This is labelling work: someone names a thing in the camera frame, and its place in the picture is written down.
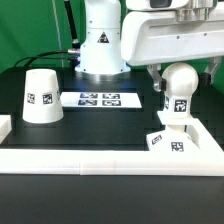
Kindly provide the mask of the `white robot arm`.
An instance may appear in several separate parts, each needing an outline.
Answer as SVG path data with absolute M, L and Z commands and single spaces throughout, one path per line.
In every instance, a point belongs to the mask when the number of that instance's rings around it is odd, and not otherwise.
M 121 18 L 119 0 L 84 0 L 86 40 L 80 49 L 81 77 L 111 80 L 132 66 L 145 66 L 154 89 L 166 89 L 161 65 L 207 58 L 201 76 L 214 80 L 224 57 L 224 1 L 126 0 Z

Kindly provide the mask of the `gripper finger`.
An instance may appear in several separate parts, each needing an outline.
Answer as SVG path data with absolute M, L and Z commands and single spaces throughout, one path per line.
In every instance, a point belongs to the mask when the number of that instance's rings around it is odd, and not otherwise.
M 208 86 L 214 82 L 215 75 L 221 66 L 221 63 L 221 57 L 212 57 L 208 59 L 208 65 L 205 71 L 199 75 L 201 85 Z
M 156 92 L 166 90 L 166 80 L 162 78 L 159 71 L 161 70 L 160 64 L 151 64 L 147 66 L 147 71 L 153 79 L 153 88 Z

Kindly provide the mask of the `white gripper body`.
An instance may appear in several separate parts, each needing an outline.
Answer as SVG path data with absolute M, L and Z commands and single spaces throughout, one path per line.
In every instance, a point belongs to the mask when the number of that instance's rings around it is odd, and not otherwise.
M 132 66 L 224 56 L 224 1 L 126 0 L 121 55 Z

